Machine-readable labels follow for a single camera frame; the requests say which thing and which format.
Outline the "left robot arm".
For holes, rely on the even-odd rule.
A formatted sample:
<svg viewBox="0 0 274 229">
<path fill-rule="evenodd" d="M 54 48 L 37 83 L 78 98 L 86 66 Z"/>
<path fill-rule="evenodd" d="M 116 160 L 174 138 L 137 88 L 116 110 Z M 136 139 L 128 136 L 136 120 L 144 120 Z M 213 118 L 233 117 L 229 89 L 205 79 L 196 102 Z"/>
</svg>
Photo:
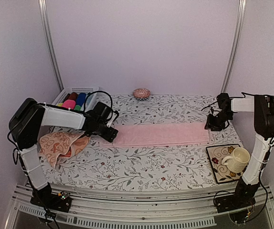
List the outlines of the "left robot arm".
<svg viewBox="0 0 274 229">
<path fill-rule="evenodd" d="M 58 126 L 83 131 L 86 136 L 98 135 L 113 142 L 118 131 L 111 124 L 119 117 L 119 112 L 102 102 L 98 102 L 87 112 L 70 110 L 51 104 L 38 103 L 27 98 L 9 122 L 8 140 L 15 145 L 23 172 L 32 187 L 30 203 L 45 210 L 69 212 L 72 198 L 62 191 L 53 194 L 38 157 L 38 135 L 42 126 Z"/>
</svg>

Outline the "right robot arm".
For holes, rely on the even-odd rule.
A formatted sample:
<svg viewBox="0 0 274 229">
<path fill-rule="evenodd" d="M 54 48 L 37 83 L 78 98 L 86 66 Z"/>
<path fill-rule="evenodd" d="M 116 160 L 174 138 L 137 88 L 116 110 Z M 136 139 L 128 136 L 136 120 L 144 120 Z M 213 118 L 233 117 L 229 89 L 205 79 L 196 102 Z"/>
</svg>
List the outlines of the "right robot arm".
<svg viewBox="0 0 274 229">
<path fill-rule="evenodd" d="M 229 171 L 241 175 L 234 193 L 215 196 L 213 203 L 218 212 L 254 207 L 254 196 L 258 188 L 264 187 L 262 174 L 274 147 L 274 95 L 243 93 L 242 97 L 230 97 L 227 93 L 221 93 L 216 97 L 216 103 L 219 112 L 208 114 L 205 129 L 225 130 L 234 113 L 250 112 L 253 113 L 255 143 L 252 153 L 242 147 L 230 147 L 228 154 L 210 157 L 214 172 Z"/>
</svg>

